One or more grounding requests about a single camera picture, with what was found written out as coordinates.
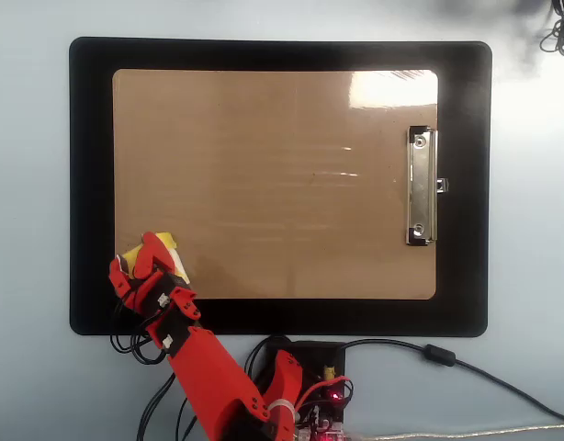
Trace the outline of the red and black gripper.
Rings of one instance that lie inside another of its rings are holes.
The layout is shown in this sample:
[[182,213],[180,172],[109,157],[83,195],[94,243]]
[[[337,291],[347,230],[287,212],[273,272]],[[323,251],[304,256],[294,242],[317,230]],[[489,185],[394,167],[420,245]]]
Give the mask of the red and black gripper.
[[[156,266],[168,273],[160,269],[153,272]],[[150,317],[164,307],[175,289],[190,289],[189,284],[174,272],[175,263],[168,247],[156,233],[146,232],[142,236],[142,247],[135,265],[124,256],[115,256],[110,263],[108,277],[124,306],[133,305],[134,311],[141,317]],[[147,279],[136,287],[133,276]]]

